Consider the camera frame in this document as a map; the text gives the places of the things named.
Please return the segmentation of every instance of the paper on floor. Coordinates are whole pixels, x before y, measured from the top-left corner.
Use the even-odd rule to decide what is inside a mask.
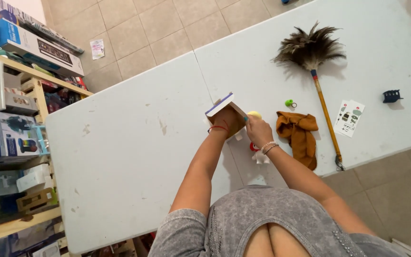
[[[102,39],[91,41],[90,45],[93,60],[97,60],[104,56],[104,41]]]
[[[333,121],[334,132],[353,137],[364,108],[365,105],[353,100],[343,100],[340,105],[339,114],[337,114],[337,118]]]

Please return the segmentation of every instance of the woman's arm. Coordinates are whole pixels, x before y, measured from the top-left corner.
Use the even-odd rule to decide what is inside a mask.
[[[248,115],[247,134],[258,148],[274,140],[269,124],[251,115]],[[375,233],[362,222],[345,201],[309,168],[295,160],[280,147],[272,148],[267,152],[267,156],[289,188],[306,193],[317,200],[345,231],[375,236]]]
[[[231,109],[223,109],[215,116],[214,126],[228,128],[236,122],[236,114]],[[210,208],[212,177],[215,172],[221,149],[228,137],[228,131],[213,128],[199,147],[188,167],[169,213],[183,208],[194,209],[205,217]]]

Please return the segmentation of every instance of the yellow object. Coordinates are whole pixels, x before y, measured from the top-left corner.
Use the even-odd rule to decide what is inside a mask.
[[[259,114],[257,111],[251,111],[248,113],[248,115],[252,115],[252,116],[262,119],[261,114]]]

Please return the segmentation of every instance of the brown cloth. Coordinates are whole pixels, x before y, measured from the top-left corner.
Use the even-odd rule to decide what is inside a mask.
[[[317,167],[317,142],[311,131],[317,131],[317,119],[307,114],[277,112],[277,134],[288,139],[294,159],[313,171]]]

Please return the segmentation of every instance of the woman's right hand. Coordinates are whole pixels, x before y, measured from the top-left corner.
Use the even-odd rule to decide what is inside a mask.
[[[270,125],[258,117],[248,115],[246,127],[248,137],[259,149],[274,140]]]

